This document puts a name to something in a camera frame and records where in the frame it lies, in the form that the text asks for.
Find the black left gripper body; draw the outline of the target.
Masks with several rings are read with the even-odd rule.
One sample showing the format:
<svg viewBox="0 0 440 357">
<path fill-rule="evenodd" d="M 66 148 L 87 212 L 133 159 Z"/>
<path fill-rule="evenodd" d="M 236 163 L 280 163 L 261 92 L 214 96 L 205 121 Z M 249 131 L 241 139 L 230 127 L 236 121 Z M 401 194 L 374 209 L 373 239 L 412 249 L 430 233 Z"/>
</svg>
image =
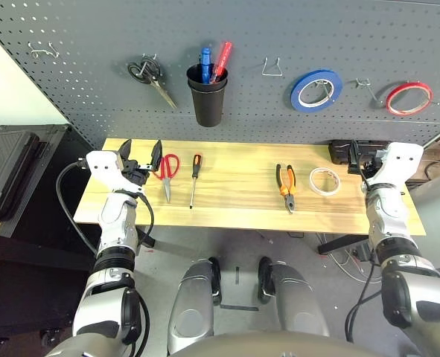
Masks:
<svg viewBox="0 0 440 357">
<path fill-rule="evenodd" d="M 124 168 L 122 176 L 129 182 L 138 186 L 143 186 L 150 176 L 150 165 L 140 165 L 137 160 L 122 160 Z"/>
</svg>

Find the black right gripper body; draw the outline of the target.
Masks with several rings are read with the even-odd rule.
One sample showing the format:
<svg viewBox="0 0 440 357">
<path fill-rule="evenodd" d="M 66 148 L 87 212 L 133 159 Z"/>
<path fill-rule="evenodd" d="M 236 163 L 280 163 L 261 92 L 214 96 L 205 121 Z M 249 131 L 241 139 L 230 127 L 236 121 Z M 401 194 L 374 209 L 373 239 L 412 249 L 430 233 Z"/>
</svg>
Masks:
<svg viewBox="0 0 440 357">
<path fill-rule="evenodd" d="M 382 167 L 382 159 L 376 159 L 377 150 L 360 152 L 360 175 L 365 178 L 373 177 Z"/>
</svg>

